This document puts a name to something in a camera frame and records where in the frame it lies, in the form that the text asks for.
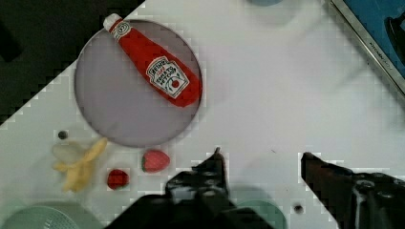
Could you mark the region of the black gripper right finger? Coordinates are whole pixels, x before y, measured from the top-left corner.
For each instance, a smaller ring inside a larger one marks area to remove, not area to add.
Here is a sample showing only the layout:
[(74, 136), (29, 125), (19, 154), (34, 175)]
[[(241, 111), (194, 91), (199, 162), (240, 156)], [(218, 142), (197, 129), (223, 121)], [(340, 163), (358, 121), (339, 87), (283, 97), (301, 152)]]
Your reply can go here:
[(339, 229), (405, 229), (405, 186), (383, 173), (356, 173), (312, 153), (301, 158), (301, 178)]

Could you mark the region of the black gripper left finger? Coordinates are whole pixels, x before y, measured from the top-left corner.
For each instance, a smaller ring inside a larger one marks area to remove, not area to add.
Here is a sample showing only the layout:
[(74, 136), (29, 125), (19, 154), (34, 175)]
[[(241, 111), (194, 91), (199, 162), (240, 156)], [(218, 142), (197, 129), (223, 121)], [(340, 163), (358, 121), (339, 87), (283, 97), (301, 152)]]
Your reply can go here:
[(228, 205), (229, 190), (221, 148), (217, 147), (209, 158), (190, 171), (179, 172), (169, 179), (165, 184), (165, 197), (171, 208)]

